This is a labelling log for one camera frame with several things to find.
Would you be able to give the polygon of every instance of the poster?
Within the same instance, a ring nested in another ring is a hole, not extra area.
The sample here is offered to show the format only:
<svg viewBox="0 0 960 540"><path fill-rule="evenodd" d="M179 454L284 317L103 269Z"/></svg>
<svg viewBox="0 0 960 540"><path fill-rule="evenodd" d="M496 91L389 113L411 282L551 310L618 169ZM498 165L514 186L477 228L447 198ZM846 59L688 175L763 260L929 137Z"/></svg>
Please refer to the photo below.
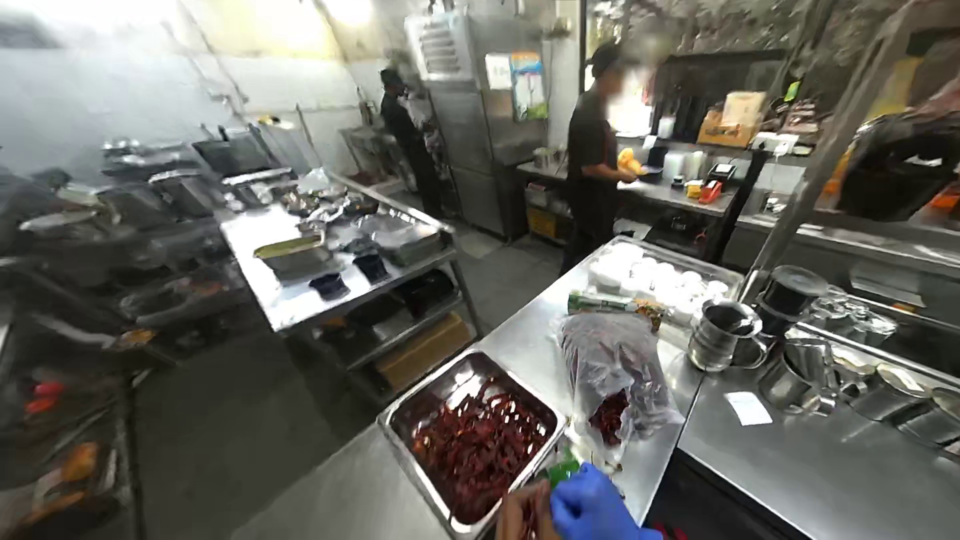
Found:
<svg viewBox="0 0 960 540"><path fill-rule="evenodd" d="M543 63L537 53L513 53L510 70L514 80L514 119L517 122L547 117L543 91Z"/></svg>

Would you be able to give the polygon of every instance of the hand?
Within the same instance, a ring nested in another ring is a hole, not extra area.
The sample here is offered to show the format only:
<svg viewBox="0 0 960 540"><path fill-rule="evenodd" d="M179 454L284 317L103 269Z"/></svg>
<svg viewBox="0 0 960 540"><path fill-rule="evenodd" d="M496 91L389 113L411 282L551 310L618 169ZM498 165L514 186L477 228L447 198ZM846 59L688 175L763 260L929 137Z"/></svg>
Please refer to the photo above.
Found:
<svg viewBox="0 0 960 540"><path fill-rule="evenodd" d="M537 540L560 540L550 518L550 482L547 480L521 487L507 495L500 507L500 519L496 522L496 540L527 540L530 531L524 514L531 511L533 523L530 525L537 534Z"/></svg>
<svg viewBox="0 0 960 540"><path fill-rule="evenodd" d="M553 523L564 540L652 540L656 531L644 529L630 517L613 482L589 463L550 496Z"/></svg>
<svg viewBox="0 0 960 540"><path fill-rule="evenodd" d="M633 171L628 171L627 169L616 169L616 172L618 173L617 176L620 177L619 181L624 184L632 184L634 181L636 181L636 174L634 174Z"/></svg>

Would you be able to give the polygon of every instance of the stainless steel refrigerator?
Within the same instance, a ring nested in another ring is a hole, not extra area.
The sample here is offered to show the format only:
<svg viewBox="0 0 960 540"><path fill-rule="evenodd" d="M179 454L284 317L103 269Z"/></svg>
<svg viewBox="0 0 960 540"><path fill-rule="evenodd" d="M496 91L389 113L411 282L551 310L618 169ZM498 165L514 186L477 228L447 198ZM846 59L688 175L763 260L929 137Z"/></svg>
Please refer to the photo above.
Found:
<svg viewBox="0 0 960 540"><path fill-rule="evenodd" d="M464 219L508 239L527 231L514 167L546 143L546 120L517 121L513 91L488 77L488 55L542 54L540 28L522 18L410 16L407 36L430 91Z"/></svg>

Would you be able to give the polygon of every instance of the black t-shirt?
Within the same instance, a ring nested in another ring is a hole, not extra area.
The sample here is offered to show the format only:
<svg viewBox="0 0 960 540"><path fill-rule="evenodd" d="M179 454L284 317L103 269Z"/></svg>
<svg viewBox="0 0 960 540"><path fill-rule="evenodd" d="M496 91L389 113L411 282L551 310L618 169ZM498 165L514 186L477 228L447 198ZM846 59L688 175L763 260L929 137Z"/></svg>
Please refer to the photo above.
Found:
<svg viewBox="0 0 960 540"><path fill-rule="evenodd" d="M616 169L616 137L607 122L606 103L592 89L577 100L570 117L566 149L569 153L566 179L574 219L592 236L611 235L616 182L589 177L581 170L601 163Z"/></svg>
<svg viewBox="0 0 960 540"><path fill-rule="evenodd" d="M396 142L401 147L416 145L418 142L422 146L423 137L420 130L414 126L410 119L410 113L395 98L388 93L383 94L383 100L380 101L380 115L383 116L383 123L387 131L396 137Z"/></svg>

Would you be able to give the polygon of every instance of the blue glove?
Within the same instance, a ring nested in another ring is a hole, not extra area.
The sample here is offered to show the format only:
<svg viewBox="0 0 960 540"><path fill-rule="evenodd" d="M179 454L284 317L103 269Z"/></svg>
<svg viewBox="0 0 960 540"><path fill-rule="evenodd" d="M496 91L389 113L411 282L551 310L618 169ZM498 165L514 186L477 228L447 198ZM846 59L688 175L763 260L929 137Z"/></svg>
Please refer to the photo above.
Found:
<svg viewBox="0 0 960 540"><path fill-rule="evenodd" d="M636 525L613 482L589 463L554 488L550 512L564 540L662 539L659 532Z"/></svg>

